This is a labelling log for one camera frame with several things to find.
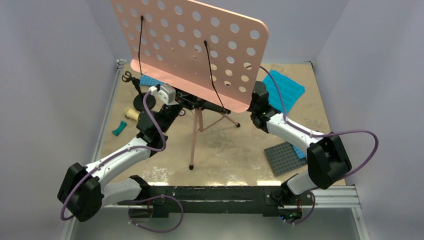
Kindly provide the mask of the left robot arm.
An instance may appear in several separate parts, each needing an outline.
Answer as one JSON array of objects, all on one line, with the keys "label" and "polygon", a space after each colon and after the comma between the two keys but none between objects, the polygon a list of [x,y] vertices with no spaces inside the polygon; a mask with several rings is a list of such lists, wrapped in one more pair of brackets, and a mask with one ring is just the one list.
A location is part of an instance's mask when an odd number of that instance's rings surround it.
[{"label": "left robot arm", "polygon": [[131,176],[118,184],[111,181],[133,165],[166,150],[165,132],[184,107],[185,101],[179,97],[171,104],[163,104],[160,111],[146,109],[138,121],[139,133],[129,143],[85,166],[78,162],[71,165],[57,194],[62,203],[60,219],[85,222],[107,205],[122,201],[146,203],[149,191],[140,177]]}]

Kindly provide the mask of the pink music stand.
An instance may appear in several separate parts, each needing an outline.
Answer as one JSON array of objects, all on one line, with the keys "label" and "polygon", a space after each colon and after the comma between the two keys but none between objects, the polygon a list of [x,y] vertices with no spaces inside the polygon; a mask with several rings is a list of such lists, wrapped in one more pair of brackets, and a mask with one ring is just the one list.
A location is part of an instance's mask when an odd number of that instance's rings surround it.
[{"label": "pink music stand", "polygon": [[269,30],[260,20],[194,0],[113,0],[131,68],[201,100],[250,106]]}]

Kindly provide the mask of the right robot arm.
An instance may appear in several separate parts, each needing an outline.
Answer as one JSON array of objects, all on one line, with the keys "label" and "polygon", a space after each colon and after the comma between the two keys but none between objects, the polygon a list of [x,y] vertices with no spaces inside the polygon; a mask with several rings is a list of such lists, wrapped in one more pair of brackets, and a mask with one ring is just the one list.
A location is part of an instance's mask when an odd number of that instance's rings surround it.
[{"label": "right robot arm", "polygon": [[256,128],[282,138],[306,154],[307,169],[282,185],[280,196],[284,202],[292,204],[309,190],[328,189],[351,171],[352,164],[341,138],[319,134],[284,118],[269,103],[269,92],[263,82],[255,83],[247,110]]}]

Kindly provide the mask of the blue sheet music page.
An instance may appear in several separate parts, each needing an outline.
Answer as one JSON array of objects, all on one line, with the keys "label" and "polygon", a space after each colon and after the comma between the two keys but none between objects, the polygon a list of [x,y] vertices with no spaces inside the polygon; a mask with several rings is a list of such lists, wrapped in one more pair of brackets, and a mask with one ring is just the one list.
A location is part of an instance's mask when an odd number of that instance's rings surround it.
[{"label": "blue sheet music page", "polygon": [[[305,93],[305,87],[293,81],[289,77],[277,72],[276,70],[270,70],[269,72],[277,83],[284,107],[286,109],[286,114],[288,114],[297,100]],[[283,112],[284,109],[282,107],[277,88],[271,77],[267,75],[263,79],[263,83],[265,84],[266,90],[269,94],[268,101],[270,105],[275,109]]]}]

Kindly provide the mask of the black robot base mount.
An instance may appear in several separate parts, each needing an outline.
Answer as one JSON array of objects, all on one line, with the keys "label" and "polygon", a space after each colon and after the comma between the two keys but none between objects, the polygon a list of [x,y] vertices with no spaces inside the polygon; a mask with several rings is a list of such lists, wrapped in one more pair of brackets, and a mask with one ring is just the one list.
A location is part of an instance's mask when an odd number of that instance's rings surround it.
[{"label": "black robot base mount", "polygon": [[143,191],[143,203],[124,201],[134,220],[167,218],[173,213],[185,214],[259,214],[299,220],[302,207],[313,203],[312,193],[291,195],[279,185],[274,186],[151,186]]}]

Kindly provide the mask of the beige toy microphone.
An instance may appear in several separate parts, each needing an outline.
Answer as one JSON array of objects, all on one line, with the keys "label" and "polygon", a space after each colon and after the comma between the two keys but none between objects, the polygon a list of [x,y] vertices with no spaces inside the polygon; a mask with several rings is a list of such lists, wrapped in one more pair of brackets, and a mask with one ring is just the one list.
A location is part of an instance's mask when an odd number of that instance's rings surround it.
[{"label": "beige toy microphone", "polygon": [[127,119],[131,119],[134,121],[139,121],[140,119],[140,112],[136,111],[135,109],[131,108],[131,107],[126,107],[124,110],[124,116]]}]

